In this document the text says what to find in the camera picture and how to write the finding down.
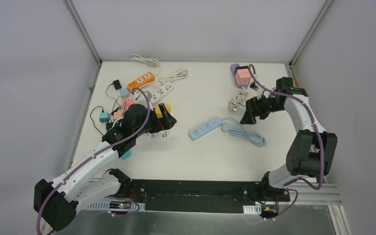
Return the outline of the yellow white cube socket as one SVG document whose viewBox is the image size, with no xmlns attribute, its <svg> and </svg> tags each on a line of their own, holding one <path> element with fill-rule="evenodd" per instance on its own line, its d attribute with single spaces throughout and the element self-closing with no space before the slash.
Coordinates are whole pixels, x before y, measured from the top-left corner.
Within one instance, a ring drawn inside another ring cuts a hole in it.
<svg viewBox="0 0 376 235">
<path fill-rule="evenodd" d="M 165 107 L 166 107 L 166 110 L 171 114 L 171 111 L 172 111 L 171 106 L 168 105 L 168 104 L 166 104 Z M 159 106 L 156 107 L 156 115 L 157 115 L 158 118 L 162 118 L 163 117 Z"/>
</svg>

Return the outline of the white cube socket adapter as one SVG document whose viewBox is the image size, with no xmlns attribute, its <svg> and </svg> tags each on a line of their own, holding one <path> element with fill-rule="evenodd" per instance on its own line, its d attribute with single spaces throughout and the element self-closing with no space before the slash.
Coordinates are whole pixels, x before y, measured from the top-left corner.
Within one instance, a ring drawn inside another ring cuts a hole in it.
<svg viewBox="0 0 376 235">
<path fill-rule="evenodd" d="M 162 130 L 162 131 L 157 132 L 157 133 L 149 134 L 149 136 L 151 138 L 156 138 L 156 139 L 167 138 L 168 136 L 170 136 L 170 130 Z"/>
</svg>

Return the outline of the light blue power strip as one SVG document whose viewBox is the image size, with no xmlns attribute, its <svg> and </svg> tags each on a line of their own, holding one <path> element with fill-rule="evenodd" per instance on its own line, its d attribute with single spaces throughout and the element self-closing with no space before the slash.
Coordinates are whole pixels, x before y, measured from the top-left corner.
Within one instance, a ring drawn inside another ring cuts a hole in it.
<svg viewBox="0 0 376 235">
<path fill-rule="evenodd" d="M 210 133 L 211 131 L 215 130 L 216 128 L 220 127 L 221 125 L 222 119 L 220 117 L 215 117 L 201 124 L 200 126 L 190 130 L 188 136 L 192 141 L 195 141 Z"/>
</svg>

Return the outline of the pink cube socket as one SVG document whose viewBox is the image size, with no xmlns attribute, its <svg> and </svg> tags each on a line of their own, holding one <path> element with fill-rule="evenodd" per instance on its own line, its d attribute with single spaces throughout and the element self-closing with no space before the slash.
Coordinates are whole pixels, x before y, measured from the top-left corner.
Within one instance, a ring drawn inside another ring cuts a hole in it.
<svg viewBox="0 0 376 235">
<path fill-rule="evenodd" d="M 248 66 L 238 66 L 235 68 L 235 83 L 239 89 L 246 88 L 250 82 L 251 75 Z"/>
</svg>

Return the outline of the teal power strip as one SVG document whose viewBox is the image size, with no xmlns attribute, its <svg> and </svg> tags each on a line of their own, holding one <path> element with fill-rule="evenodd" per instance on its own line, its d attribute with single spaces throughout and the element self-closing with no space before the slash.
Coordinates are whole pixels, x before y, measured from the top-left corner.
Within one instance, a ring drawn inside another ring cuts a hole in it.
<svg viewBox="0 0 376 235">
<path fill-rule="evenodd" d="M 124 160 L 124 159 L 130 158 L 131 156 L 132 156 L 132 152 L 131 150 L 128 150 L 125 153 L 123 153 L 120 158 Z"/>
</svg>

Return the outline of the salmon pink charger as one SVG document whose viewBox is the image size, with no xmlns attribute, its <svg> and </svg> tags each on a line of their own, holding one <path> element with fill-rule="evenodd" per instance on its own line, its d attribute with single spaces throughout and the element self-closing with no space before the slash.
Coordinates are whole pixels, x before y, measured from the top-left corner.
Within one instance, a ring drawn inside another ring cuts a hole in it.
<svg viewBox="0 0 376 235">
<path fill-rule="evenodd" d="M 121 111 L 117 111 L 113 113 L 113 120 L 117 120 L 123 118 L 123 113 Z"/>
</svg>

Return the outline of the purple power strip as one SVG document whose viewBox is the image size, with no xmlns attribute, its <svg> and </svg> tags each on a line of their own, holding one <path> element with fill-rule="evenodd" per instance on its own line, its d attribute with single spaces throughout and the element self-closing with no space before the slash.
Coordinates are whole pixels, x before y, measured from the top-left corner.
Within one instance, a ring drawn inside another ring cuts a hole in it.
<svg viewBox="0 0 376 235">
<path fill-rule="evenodd" d="M 240 64 L 231 64 L 230 71 L 232 73 L 235 85 L 239 89 L 246 89 L 251 80 L 249 66 L 240 66 Z"/>
</svg>

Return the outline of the teal usb charger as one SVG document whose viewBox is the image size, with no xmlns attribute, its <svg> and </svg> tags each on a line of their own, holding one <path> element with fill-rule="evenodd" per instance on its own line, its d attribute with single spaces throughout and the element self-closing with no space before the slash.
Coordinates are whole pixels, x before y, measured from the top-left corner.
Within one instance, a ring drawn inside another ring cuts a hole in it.
<svg viewBox="0 0 376 235">
<path fill-rule="evenodd" d="M 109 121 L 109 113 L 108 112 L 101 112 L 99 114 L 99 121 L 101 123 L 107 123 Z"/>
</svg>

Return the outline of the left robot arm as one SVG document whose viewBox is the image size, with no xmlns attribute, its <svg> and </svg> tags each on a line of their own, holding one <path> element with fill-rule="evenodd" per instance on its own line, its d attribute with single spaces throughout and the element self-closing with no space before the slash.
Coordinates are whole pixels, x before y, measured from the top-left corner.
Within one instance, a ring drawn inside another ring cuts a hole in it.
<svg viewBox="0 0 376 235">
<path fill-rule="evenodd" d="M 109 176 L 91 183 L 90 180 L 111 162 L 122 157 L 136 145 L 143 134 L 156 134 L 174 127 L 177 119 L 159 104 L 162 117 L 153 107 L 133 104 L 118 124 L 101 138 L 95 148 L 76 165 L 51 181 L 41 179 L 34 187 L 33 208 L 38 213 L 37 234 L 44 220 L 54 232 L 66 228 L 76 215 L 93 201 L 114 194 L 124 198 L 129 194 L 129 177 L 118 169 Z"/>
</svg>

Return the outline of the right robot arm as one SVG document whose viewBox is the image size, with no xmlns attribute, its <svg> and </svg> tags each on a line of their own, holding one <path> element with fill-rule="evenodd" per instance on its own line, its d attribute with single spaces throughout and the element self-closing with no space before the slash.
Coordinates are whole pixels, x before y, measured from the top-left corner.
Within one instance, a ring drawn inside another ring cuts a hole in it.
<svg viewBox="0 0 376 235">
<path fill-rule="evenodd" d="M 319 190 L 329 173 L 338 138 L 328 132 L 315 117 L 303 88 L 296 88 L 293 79 L 277 79 L 269 96 L 248 99 L 241 124 L 256 124 L 270 113 L 286 111 L 294 125 L 296 136 L 286 155 L 285 164 L 264 174 L 258 194 L 266 201 L 277 196 L 278 190 L 302 180 Z"/>
</svg>

